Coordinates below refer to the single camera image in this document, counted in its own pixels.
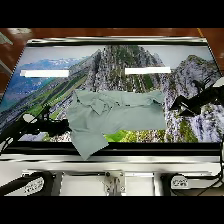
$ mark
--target green-gray fabric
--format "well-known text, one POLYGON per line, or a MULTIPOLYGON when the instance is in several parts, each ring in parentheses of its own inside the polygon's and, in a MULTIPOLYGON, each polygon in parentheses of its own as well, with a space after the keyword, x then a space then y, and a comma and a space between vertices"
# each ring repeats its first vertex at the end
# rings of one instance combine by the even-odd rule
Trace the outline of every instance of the green-gray fabric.
POLYGON ((108 145, 103 134, 164 130, 163 101, 164 94, 159 90, 149 93, 76 90, 67 110, 72 143, 86 160, 108 145))

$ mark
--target brown floor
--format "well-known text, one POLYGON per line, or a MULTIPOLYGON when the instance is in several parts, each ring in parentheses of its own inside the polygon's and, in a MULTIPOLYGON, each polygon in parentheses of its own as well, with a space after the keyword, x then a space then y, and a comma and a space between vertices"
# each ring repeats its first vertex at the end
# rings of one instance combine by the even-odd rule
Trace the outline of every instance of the brown floor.
MULTIPOLYGON (((0 28, 13 45, 0 44, 0 60, 11 70, 29 39, 76 36, 204 36, 221 70, 224 70, 224 28, 31 28, 31 33, 12 34, 7 28, 0 28)), ((0 92, 4 91, 8 77, 0 73, 0 92)))

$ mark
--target large display screen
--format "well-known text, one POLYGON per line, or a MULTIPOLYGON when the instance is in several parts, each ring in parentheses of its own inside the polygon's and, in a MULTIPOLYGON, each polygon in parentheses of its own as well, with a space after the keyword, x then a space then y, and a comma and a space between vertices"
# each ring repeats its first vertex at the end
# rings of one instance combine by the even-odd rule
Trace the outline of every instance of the large display screen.
MULTIPOLYGON (((89 45, 26 47, 0 104, 0 133, 24 113, 36 116, 50 105, 50 118, 66 119, 75 89, 119 90, 145 93, 155 89, 165 95, 166 130, 127 131, 105 135, 109 142, 220 142, 224 133, 224 109, 207 104, 195 117, 169 111, 177 96, 197 94, 193 80, 210 77, 207 86, 221 75, 207 46, 89 45), (170 74, 133 74, 125 68, 170 67, 170 74), (28 78, 22 70, 69 70, 69 77, 28 78)), ((70 142, 70 133, 50 138, 48 133, 24 135, 20 141, 70 142)))

